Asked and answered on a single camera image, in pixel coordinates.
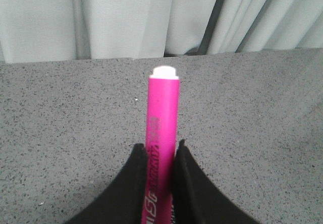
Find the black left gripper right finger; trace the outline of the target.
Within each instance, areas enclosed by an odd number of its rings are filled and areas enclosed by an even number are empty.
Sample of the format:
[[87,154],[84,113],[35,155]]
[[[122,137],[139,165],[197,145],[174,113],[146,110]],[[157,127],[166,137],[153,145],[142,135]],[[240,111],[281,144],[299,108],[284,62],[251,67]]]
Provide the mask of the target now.
[[184,139],[174,160],[172,195],[176,223],[258,223],[213,184]]

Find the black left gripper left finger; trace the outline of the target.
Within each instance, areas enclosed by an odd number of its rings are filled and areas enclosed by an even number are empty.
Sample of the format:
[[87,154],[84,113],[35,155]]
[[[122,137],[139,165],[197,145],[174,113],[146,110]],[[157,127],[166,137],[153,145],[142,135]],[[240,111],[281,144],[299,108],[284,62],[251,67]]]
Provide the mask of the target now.
[[131,154],[107,188],[66,223],[141,223],[147,170],[143,144]]

